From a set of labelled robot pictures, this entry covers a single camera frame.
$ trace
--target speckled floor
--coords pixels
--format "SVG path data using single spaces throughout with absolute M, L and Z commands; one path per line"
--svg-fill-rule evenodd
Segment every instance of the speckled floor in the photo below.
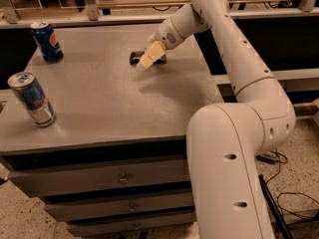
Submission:
M 312 119 L 298 120 L 291 137 L 278 150 L 288 158 L 269 183 L 274 198 L 282 192 L 302 192 L 319 200 L 319 127 Z M 278 164 L 257 161 L 265 180 L 277 173 Z M 0 177 L 8 171 L 0 164 Z M 280 205 L 290 211 L 319 209 L 304 196 L 284 195 Z M 65 223 L 56 222 L 43 210 L 38 198 L 28 198 L 10 181 L 0 185 L 0 239 L 74 239 Z M 318 239 L 319 221 L 289 226 L 293 239 Z M 92 239 L 139 239 L 139 231 L 101 235 Z M 148 230 L 147 239 L 199 239 L 196 223 Z

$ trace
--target can lid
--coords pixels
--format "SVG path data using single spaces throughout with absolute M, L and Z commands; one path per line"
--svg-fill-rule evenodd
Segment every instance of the can lid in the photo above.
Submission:
M 42 28 L 47 27 L 48 25 L 49 25 L 48 22 L 41 22 L 41 21 L 39 21 L 39 22 L 34 22 L 34 23 L 32 23 L 32 24 L 31 24 L 31 28 L 32 28 L 32 29 L 42 29 Z
M 33 82 L 35 76 L 30 72 L 20 72 L 11 76 L 8 80 L 10 88 L 25 87 Z

